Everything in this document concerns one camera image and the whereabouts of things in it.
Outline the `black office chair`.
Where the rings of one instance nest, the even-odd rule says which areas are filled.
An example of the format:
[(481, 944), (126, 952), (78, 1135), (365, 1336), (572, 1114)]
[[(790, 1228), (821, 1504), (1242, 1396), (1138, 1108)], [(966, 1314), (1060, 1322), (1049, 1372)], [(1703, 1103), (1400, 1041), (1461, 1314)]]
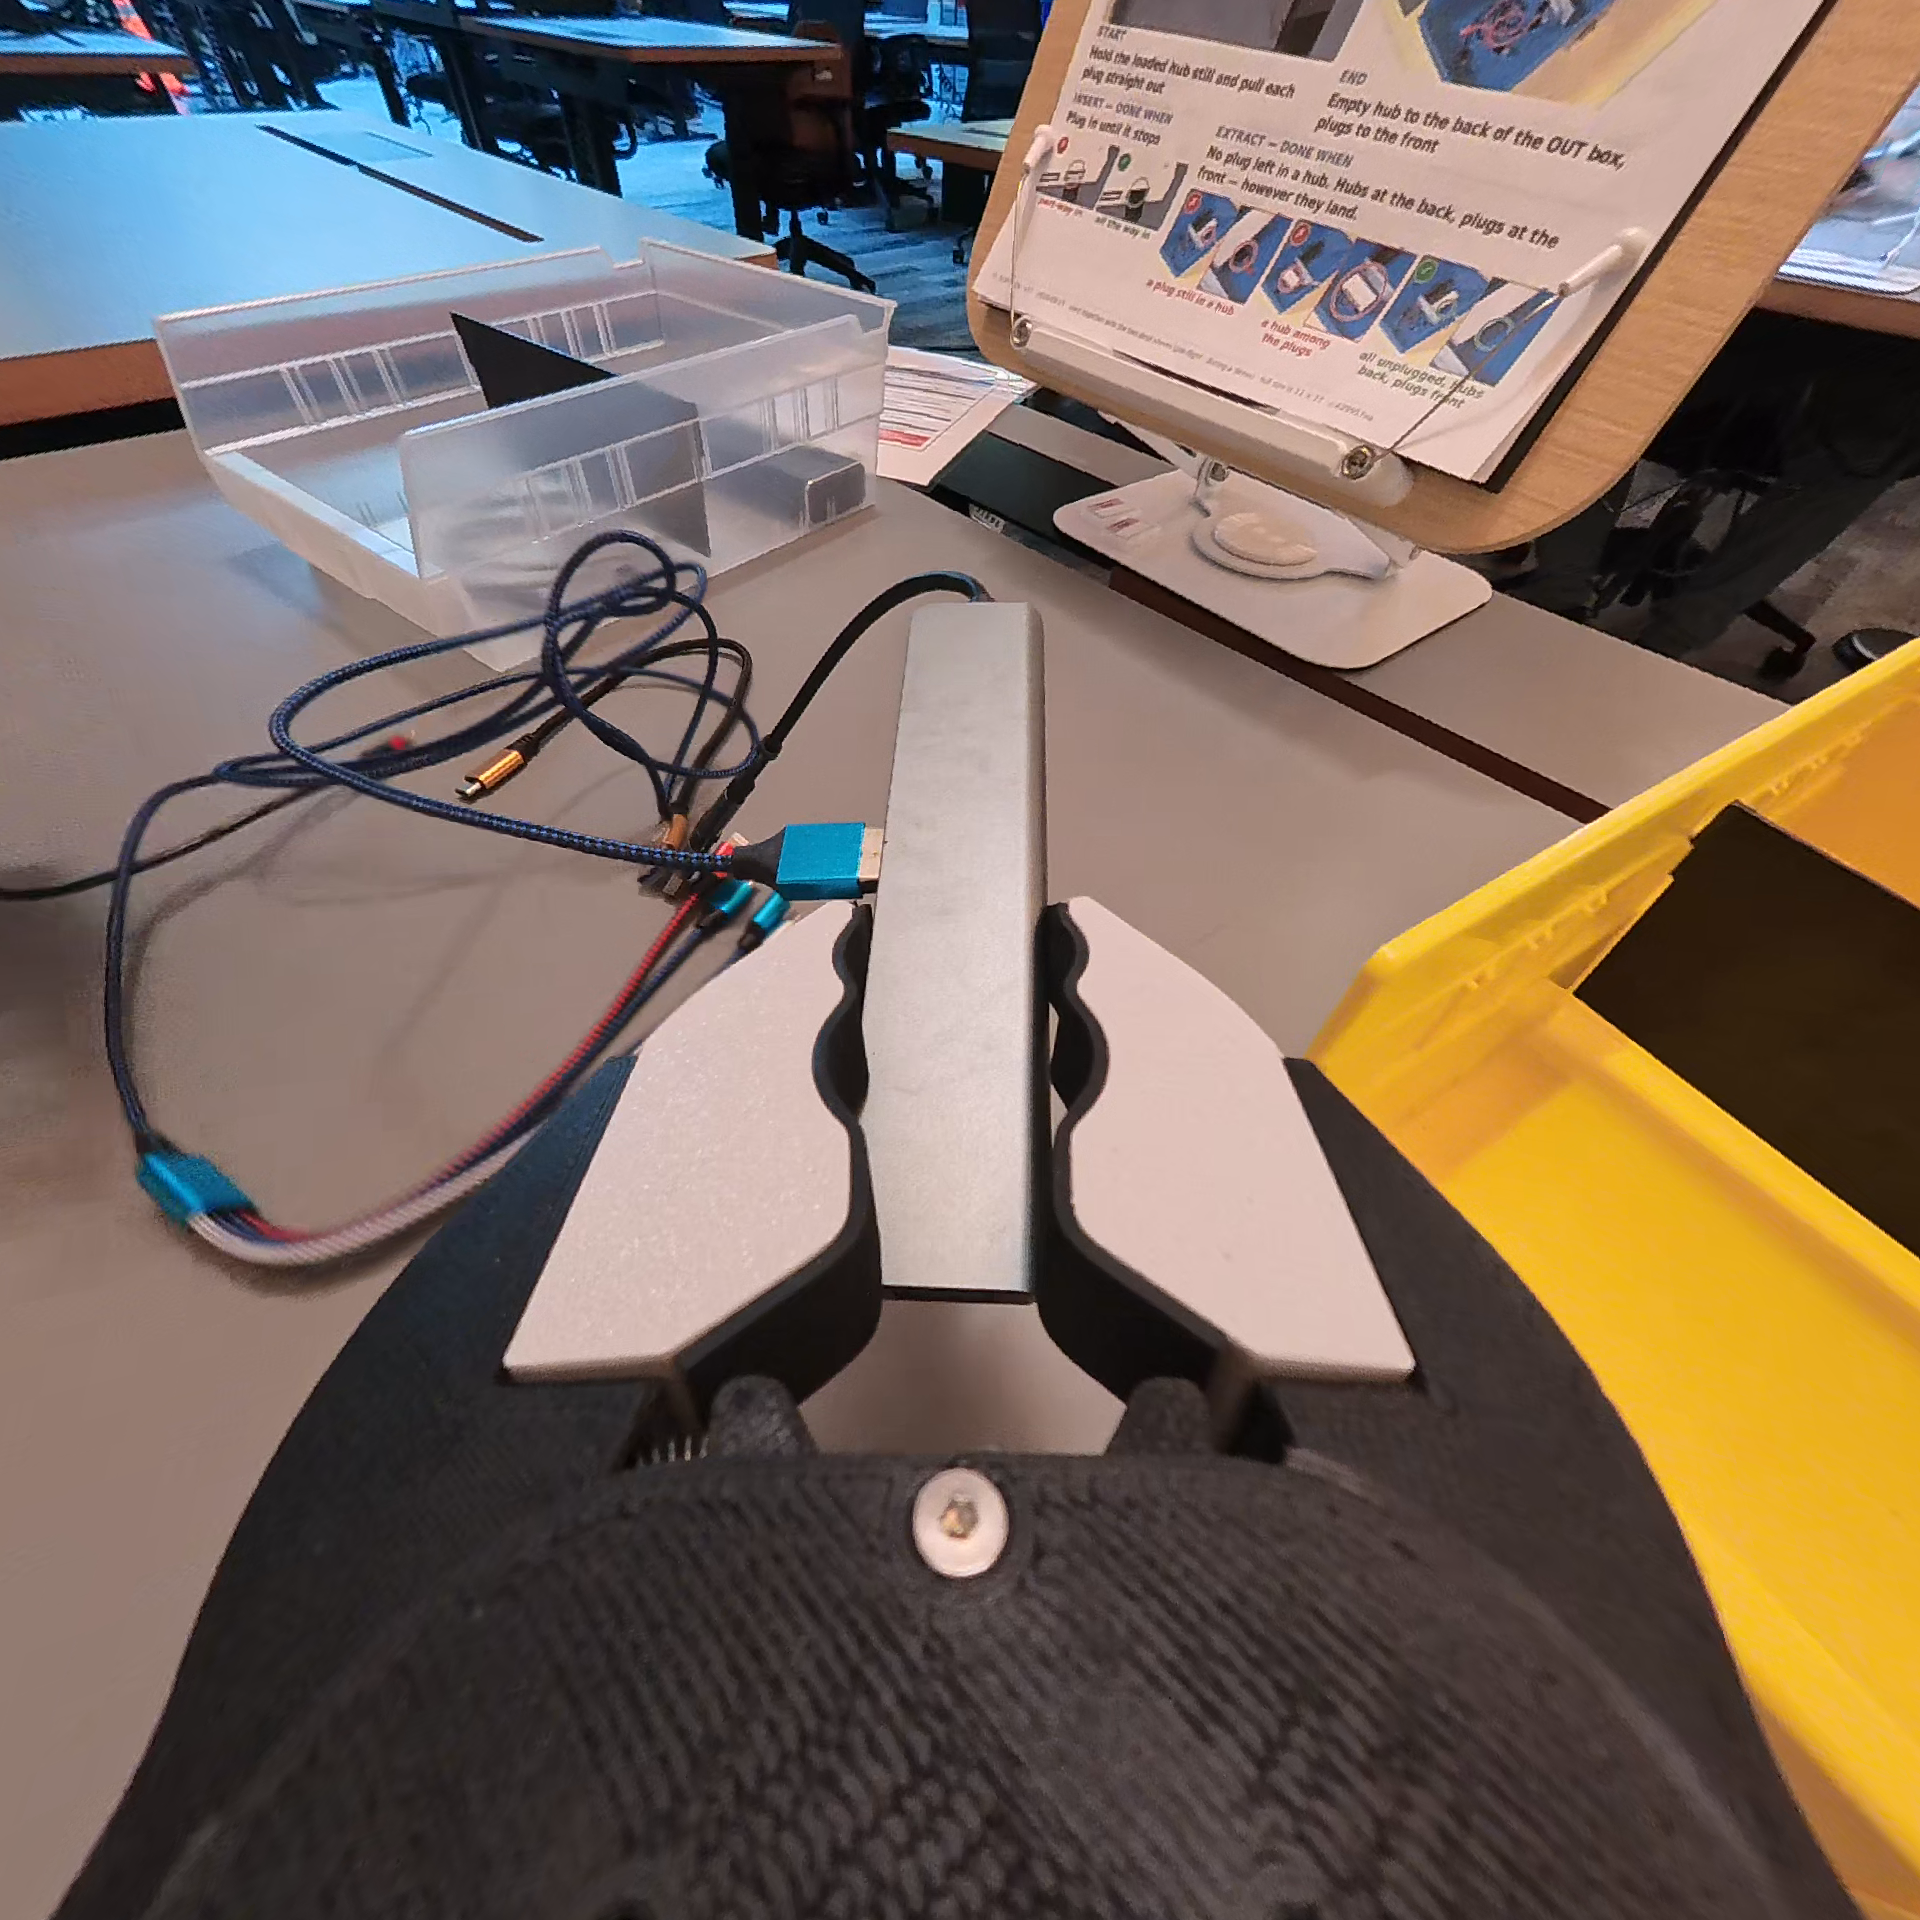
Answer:
[(807, 63), (722, 66), (727, 179), (735, 211), (752, 216), (762, 235), (762, 213), (785, 220), (775, 256), (801, 277), (822, 265), (854, 293), (872, 297), (876, 282), (834, 248), (801, 232), (801, 216), (828, 211), (854, 184), (852, 77), (847, 51), (816, 43)]

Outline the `laminated paper sheet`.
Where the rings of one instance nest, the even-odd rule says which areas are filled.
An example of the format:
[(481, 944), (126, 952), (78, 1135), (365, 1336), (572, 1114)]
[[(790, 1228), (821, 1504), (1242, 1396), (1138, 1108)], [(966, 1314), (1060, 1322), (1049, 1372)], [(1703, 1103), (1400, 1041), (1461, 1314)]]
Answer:
[(930, 484), (1006, 407), (1033, 392), (1033, 381), (977, 359), (889, 345), (878, 476), (909, 488)]

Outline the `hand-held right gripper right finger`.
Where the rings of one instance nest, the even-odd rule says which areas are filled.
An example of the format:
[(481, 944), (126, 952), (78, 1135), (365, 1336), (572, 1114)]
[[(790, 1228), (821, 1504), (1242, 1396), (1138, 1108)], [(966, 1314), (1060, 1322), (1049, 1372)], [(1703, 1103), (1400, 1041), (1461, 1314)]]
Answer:
[(1047, 909), (1039, 967), (1050, 1341), (1118, 1402), (1192, 1385), (1214, 1428), (1277, 1380), (1405, 1385), (1417, 1361), (1279, 1044), (1090, 896)]

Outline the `black bin divider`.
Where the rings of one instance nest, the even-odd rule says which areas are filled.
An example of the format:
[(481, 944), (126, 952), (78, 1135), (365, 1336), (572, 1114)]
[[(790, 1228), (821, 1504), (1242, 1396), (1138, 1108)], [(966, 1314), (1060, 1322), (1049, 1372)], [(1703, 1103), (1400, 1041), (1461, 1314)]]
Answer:
[(534, 407), (510, 434), (510, 477), (544, 538), (622, 517), (661, 544), (711, 555), (692, 403), (479, 320), (450, 320), (487, 407)]

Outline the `large black USB hub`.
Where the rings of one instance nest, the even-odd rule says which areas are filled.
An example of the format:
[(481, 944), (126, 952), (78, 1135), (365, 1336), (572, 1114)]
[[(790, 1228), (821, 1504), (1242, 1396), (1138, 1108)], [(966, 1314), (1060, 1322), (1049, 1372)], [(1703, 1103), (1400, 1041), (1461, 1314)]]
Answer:
[(1574, 994), (1917, 1250), (1917, 909), (1749, 808)]

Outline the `instruction sheet on wooden stand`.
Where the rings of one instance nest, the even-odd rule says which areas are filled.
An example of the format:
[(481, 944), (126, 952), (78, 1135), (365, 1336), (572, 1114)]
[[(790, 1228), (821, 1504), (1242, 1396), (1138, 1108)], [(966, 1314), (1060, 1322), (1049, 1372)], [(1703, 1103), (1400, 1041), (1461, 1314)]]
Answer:
[(1916, 5), (1818, 5), (1666, 235), (1599, 259), (1638, 260), (1623, 301), (1494, 477), (1474, 484), (983, 304), (976, 259), (1017, 233), (1017, 165), (1045, 154), (1097, 8), (1049, 12), (974, 251), (974, 336), (991, 361), (1173, 447), (1158, 480), (1062, 509), (1070, 538), (1138, 577), (1169, 564), (1162, 589), (1191, 602), (1223, 589), (1221, 615), (1268, 623), (1273, 645), (1321, 666), (1373, 666), (1438, 632), (1486, 595), (1448, 555), (1534, 541), (1612, 493), (1916, 84)]

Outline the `yellow plastic bin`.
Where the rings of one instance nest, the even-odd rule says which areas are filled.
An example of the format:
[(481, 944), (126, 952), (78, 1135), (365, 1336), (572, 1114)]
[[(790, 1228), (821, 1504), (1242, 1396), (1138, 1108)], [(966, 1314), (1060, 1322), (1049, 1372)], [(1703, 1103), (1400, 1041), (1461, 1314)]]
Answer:
[(1869, 1916), (1916, 1916), (1916, 1252), (1577, 984), (1734, 805), (1916, 898), (1916, 674), (1910, 641), (1399, 936), (1311, 1044), (1623, 1413)]

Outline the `clear plastic bin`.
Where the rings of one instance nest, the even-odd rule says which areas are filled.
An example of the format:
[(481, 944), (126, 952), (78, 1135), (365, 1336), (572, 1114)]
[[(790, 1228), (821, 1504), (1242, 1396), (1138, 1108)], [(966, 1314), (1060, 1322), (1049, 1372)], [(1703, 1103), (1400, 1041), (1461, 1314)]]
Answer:
[[(637, 377), (700, 412), (711, 555), (613, 517), (541, 536), (510, 477), (529, 403), (488, 410), (453, 315)], [(679, 248), (574, 249), (457, 272), (225, 304), (154, 320), (160, 356), (215, 488), (313, 570), (421, 633), (481, 633), (487, 666), (529, 661), (567, 557), (646, 538), (705, 577), (810, 538), (741, 488), (817, 444), (876, 480), (893, 304)]]

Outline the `grey usb hub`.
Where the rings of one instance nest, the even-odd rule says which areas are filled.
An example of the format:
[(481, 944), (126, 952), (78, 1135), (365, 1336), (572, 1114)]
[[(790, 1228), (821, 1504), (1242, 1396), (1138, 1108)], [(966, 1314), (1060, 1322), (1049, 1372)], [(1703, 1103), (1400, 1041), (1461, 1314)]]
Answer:
[(1045, 659), (1030, 607), (913, 612), (862, 1011), (885, 1288), (1026, 1304), (1047, 1098)]

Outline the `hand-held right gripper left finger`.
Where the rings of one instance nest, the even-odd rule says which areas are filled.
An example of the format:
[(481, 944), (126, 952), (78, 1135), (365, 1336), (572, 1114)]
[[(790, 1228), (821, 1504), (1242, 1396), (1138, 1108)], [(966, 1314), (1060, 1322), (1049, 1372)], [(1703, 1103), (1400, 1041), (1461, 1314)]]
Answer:
[(821, 906), (637, 1047), (510, 1378), (652, 1378), (705, 1413), (742, 1377), (801, 1402), (864, 1351), (882, 1300), (860, 1129), (871, 944), (866, 906)]

